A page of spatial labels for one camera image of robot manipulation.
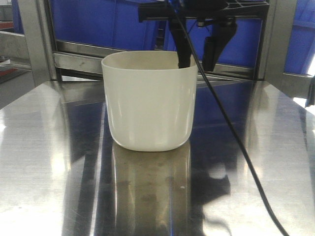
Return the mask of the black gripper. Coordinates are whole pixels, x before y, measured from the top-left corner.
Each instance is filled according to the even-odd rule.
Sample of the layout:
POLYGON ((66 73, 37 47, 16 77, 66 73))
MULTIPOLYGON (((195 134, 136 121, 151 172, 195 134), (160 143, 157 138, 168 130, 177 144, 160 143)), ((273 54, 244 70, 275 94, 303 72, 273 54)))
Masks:
POLYGON ((175 19, 214 19, 206 21, 212 33, 204 41, 202 66, 204 71, 213 71, 226 45, 237 31, 236 18, 263 18, 268 12, 265 0, 164 0, 141 3, 138 6, 138 20, 168 20, 173 37, 178 67, 190 67, 191 48, 187 39, 186 22, 175 19))

